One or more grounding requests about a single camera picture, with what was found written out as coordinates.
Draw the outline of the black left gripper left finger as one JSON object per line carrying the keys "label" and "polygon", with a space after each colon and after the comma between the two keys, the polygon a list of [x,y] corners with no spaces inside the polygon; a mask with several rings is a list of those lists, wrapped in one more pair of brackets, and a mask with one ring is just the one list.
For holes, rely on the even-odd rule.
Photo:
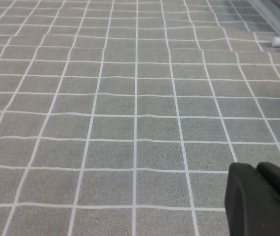
{"label": "black left gripper left finger", "polygon": [[229,166],[224,207],[232,236],[280,236],[280,194],[245,163]]}

